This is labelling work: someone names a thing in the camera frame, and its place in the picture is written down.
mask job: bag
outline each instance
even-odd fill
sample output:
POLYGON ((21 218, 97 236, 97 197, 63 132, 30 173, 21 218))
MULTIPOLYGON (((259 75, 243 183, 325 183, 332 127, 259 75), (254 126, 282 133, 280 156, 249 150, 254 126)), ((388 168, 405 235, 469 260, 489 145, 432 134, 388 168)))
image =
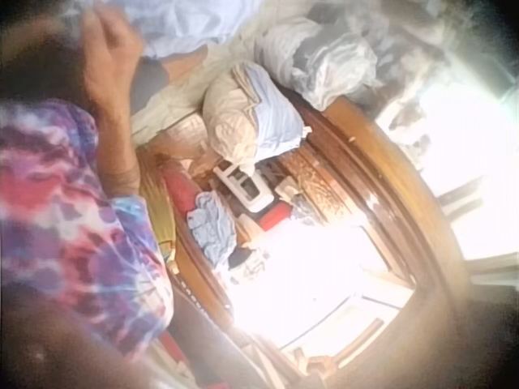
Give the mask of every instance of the bag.
POLYGON ((278 83, 324 111, 338 96, 370 84, 377 58, 356 32, 298 18, 258 38, 255 60, 278 83))
POLYGON ((298 147, 304 135, 298 112, 253 62, 211 83, 203 117, 211 148, 249 175, 255 162, 298 147))

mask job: clutter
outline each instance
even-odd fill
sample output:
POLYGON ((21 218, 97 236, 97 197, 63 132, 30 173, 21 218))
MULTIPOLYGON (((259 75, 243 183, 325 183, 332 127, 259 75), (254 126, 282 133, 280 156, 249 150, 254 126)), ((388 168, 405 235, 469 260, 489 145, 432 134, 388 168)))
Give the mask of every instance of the clutter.
MULTIPOLYGON (((224 43, 258 10, 262 0, 104 0, 120 6, 146 41, 144 56, 190 53, 208 42, 224 43)), ((65 19, 79 35, 77 17, 93 0, 73 0, 65 19)))
POLYGON ((377 58, 356 32, 298 18, 256 40, 255 59, 281 85, 323 111, 340 96, 375 78, 377 58))
POLYGON ((253 62, 211 83, 203 117, 212 149, 248 175, 255 162, 298 147, 305 135, 298 112, 253 62))
POLYGON ((402 104, 416 95, 435 64, 443 64, 440 49, 444 24, 421 4, 405 0, 344 0, 315 5, 309 18, 340 26, 362 36, 378 58, 376 79, 345 95, 371 119, 391 101, 402 104))
POLYGON ((187 226, 214 267, 227 268, 236 247, 234 220, 215 191, 196 196, 196 209, 187 213, 187 226))

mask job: tie-dye sleeve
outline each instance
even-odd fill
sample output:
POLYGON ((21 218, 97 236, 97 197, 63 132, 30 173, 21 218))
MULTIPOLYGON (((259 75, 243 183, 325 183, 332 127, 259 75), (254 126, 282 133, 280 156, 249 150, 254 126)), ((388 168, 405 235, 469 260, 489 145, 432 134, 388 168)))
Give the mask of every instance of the tie-dye sleeve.
POLYGON ((106 198, 96 145, 77 107, 0 104, 2 286, 33 287, 135 359, 169 325, 173 292, 146 203, 106 198))

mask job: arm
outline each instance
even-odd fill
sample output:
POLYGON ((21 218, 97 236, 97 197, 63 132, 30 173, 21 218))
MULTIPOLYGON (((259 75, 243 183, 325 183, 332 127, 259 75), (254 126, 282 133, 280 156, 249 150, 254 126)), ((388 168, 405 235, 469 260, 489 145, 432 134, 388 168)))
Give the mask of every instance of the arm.
POLYGON ((97 172, 109 198, 136 195, 139 165, 131 141, 130 90, 143 43, 118 9, 83 17, 84 81, 99 129, 97 172))

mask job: person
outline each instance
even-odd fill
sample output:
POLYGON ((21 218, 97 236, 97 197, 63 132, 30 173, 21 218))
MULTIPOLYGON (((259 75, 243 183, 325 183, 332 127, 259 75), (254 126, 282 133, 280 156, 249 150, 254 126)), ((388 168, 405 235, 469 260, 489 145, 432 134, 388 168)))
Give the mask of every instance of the person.
MULTIPOLYGON (((39 101, 57 97, 90 110, 82 77, 83 53, 67 23, 59 17, 66 4, 65 0, 2 4, 0 99, 39 101)), ((170 83, 192 72, 207 55, 208 47, 202 45, 190 53, 174 53, 161 60, 141 57, 131 84, 131 114, 144 109, 170 83)))
POLYGON ((82 23, 93 116, 63 100, 0 101, 9 387, 147 387, 127 363, 173 316, 131 142, 131 84, 143 42, 116 8, 86 10, 82 23))

